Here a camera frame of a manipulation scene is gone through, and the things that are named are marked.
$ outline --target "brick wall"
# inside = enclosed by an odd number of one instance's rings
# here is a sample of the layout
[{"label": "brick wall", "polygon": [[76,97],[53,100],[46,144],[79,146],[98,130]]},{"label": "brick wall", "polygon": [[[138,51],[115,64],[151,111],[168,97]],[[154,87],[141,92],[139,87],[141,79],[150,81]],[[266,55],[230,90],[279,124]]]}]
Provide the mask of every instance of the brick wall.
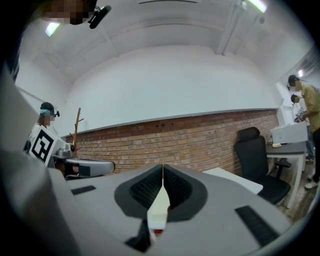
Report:
[{"label": "brick wall", "polygon": [[268,141],[278,125],[275,110],[208,114],[131,124],[78,134],[79,158],[111,160],[116,173],[149,164],[240,174],[233,150],[237,131],[255,126]]}]

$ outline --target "headset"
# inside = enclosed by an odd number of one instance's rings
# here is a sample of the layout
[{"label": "headset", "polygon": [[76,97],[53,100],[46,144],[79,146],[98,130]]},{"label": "headset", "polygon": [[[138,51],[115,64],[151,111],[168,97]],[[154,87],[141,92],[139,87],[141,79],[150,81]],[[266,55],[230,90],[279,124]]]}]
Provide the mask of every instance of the headset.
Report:
[{"label": "headset", "polygon": [[111,11],[111,6],[106,5],[105,7],[98,7],[96,6],[95,11],[93,13],[93,16],[89,19],[88,23],[90,24],[90,29],[95,29],[99,23],[102,21],[102,19]]}]

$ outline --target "white table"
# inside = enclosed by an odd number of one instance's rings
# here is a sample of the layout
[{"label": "white table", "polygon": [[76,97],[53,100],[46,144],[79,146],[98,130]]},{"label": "white table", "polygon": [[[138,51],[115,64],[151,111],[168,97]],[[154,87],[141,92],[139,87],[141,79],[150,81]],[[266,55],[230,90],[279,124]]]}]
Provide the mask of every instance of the white table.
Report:
[{"label": "white table", "polygon": [[296,171],[295,182],[293,190],[287,204],[287,208],[290,209],[294,205],[294,201],[298,192],[301,175],[305,169],[306,162],[306,142],[288,143],[282,144],[281,147],[272,147],[271,144],[266,145],[266,156],[268,158],[289,158],[298,159],[298,166]]},{"label": "white table", "polygon": [[[232,174],[231,172],[228,172],[221,168],[206,170],[203,171],[203,173],[236,182],[254,194],[258,194],[264,188],[262,185],[258,183],[252,182],[248,179]],[[150,209],[147,212],[147,222],[148,228],[150,230],[164,230],[166,228],[169,206],[169,197],[162,181],[162,187],[158,195],[156,196],[155,200],[153,201]]]},{"label": "white table", "polygon": [[264,186],[262,186],[261,184],[258,184],[253,181],[250,181],[248,179],[242,178],[238,175],[235,175],[235,174],[233,174],[229,171],[226,171],[224,169],[221,169],[221,168],[214,168],[211,170],[206,170],[203,173],[214,175],[214,176],[221,177],[221,178],[225,178],[227,180],[238,183],[241,186],[245,187],[246,189],[250,190],[254,194],[258,194],[264,188]]}]

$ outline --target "white box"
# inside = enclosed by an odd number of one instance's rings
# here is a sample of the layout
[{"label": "white box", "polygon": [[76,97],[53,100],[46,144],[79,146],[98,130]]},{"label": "white box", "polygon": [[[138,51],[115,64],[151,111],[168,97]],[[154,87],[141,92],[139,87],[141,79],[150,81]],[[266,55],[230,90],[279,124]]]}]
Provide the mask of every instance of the white box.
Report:
[{"label": "white box", "polygon": [[296,143],[308,140],[307,123],[305,121],[278,126],[271,130],[273,143]]}]

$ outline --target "white wall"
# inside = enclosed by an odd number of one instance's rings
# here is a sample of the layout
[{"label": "white wall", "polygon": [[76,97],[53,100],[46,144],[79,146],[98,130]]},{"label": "white wall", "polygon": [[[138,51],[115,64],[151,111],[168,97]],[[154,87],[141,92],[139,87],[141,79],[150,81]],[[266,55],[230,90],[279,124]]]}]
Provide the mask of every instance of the white wall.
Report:
[{"label": "white wall", "polygon": [[320,89],[320,68],[316,68],[312,73],[305,77],[302,77],[301,79]]},{"label": "white wall", "polygon": [[20,70],[16,85],[23,89],[20,92],[28,103],[37,112],[40,112],[40,105],[43,101],[50,102],[59,109],[63,108],[72,86],[69,81],[42,54],[37,55],[32,61],[22,56],[19,64]]},{"label": "white wall", "polygon": [[287,74],[314,45],[299,18],[281,2],[273,1],[268,6],[265,20],[272,28],[271,33],[258,43],[259,54],[253,60],[273,83]]},{"label": "white wall", "polygon": [[248,60],[201,46],[159,46],[109,60],[74,83],[58,129],[79,132],[239,110],[276,109],[275,86]]},{"label": "white wall", "polygon": [[276,88],[279,91],[279,94],[282,98],[282,104],[280,108],[277,110],[277,118],[280,126],[284,126],[287,124],[293,124],[295,120],[294,115],[294,107],[291,102],[291,93],[289,92],[286,85],[277,82]]}]

